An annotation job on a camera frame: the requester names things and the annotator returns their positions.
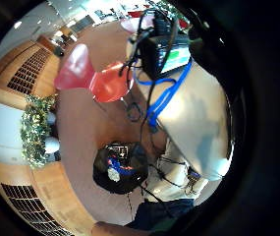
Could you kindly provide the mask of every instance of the table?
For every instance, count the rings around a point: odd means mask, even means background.
[[[178,79],[181,72],[172,75]],[[145,73],[140,80],[149,81]],[[157,85],[152,102],[169,84]],[[147,99],[149,87],[139,85]],[[190,165],[209,181],[220,180],[229,170],[227,159],[227,99],[217,80],[196,62],[185,81],[158,117],[163,127]]]

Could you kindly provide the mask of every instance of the device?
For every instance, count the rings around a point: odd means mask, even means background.
[[[178,34],[172,44],[168,59],[159,73],[161,63],[166,54],[169,42],[169,35],[148,37],[140,45],[140,59],[142,69],[152,80],[166,77],[187,65],[191,57],[189,50],[189,37],[185,34]]]

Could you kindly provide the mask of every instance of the person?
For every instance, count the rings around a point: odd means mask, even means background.
[[[143,203],[135,219],[125,226],[97,222],[92,235],[159,235],[194,207],[194,201],[208,183],[187,163],[168,138],[166,149],[149,163],[148,177],[142,187]]]

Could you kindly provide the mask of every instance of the wooden floor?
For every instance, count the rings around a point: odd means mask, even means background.
[[[69,45],[64,63],[77,43],[85,43],[96,71],[101,71],[114,61],[124,61],[128,33],[118,22],[89,27],[79,33],[79,40]],[[132,92],[142,110],[144,99],[136,85]],[[126,100],[131,102],[130,95]],[[57,129],[61,143],[61,161],[65,166],[73,189],[85,208],[96,220],[125,224],[132,220],[127,196],[108,193],[92,180],[92,164],[99,148],[112,141],[136,142],[140,138],[140,121],[133,123],[127,118],[122,101],[99,104],[92,94],[83,88],[59,91],[57,99]],[[162,131],[153,136],[159,148],[165,148],[166,135]],[[149,156],[154,156],[149,132],[144,126],[142,143]],[[130,194],[133,215],[142,196],[140,190]]]

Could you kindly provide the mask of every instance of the red chair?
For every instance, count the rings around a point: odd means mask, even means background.
[[[133,85],[133,79],[130,79],[128,85],[126,70],[124,70],[121,77],[119,76],[122,66],[123,63],[114,62],[108,65],[102,72],[95,73],[89,89],[96,101],[110,102],[118,99],[123,100],[123,96],[129,92]]]
[[[56,89],[88,89],[95,71],[88,57],[88,48],[80,43],[75,46],[58,76],[54,80]]]
[[[133,11],[133,12],[128,12],[128,14],[133,17],[133,18],[139,18],[142,14],[142,11]]]
[[[127,73],[124,70],[122,76],[119,71],[123,63],[114,62],[105,70],[95,72],[89,60],[88,48],[84,44],[78,44],[60,70],[54,81],[56,89],[89,89],[93,99],[98,102],[110,102],[122,100],[131,87],[133,79],[127,82]]]

